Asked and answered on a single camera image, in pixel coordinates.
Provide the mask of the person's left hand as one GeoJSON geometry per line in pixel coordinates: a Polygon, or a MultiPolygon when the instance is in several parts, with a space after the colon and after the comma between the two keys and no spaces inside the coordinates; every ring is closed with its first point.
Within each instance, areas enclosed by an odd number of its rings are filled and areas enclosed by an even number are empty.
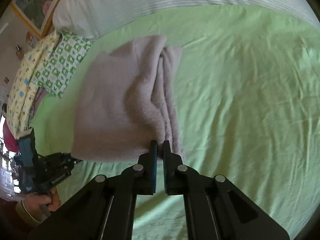
{"type": "Polygon", "coordinates": [[[61,200],[56,187],[53,187],[47,194],[30,193],[23,201],[25,209],[36,219],[41,219],[46,212],[42,206],[46,206],[48,211],[55,212],[61,206],[61,200]]]}

